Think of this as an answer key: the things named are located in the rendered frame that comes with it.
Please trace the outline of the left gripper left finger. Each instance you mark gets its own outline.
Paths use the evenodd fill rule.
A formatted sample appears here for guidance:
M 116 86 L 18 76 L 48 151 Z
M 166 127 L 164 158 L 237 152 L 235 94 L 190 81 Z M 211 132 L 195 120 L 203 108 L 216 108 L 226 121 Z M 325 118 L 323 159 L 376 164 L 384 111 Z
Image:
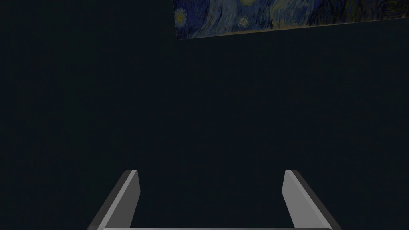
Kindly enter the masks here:
M 128 230 L 140 196 L 137 170 L 126 170 L 87 230 Z

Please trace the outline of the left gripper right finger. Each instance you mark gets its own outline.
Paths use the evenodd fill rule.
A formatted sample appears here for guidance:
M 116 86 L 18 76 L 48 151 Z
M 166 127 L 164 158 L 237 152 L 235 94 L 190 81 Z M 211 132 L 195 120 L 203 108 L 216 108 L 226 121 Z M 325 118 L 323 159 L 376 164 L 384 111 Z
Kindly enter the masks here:
M 294 230 L 341 230 L 299 171 L 285 171 L 282 195 Z

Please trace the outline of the blue swirling night sky painting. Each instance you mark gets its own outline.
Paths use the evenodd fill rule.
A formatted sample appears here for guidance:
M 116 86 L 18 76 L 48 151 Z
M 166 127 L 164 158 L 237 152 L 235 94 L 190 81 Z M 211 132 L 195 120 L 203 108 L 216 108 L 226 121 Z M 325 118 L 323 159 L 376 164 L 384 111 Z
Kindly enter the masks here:
M 409 0 L 173 0 L 177 39 L 409 18 Z

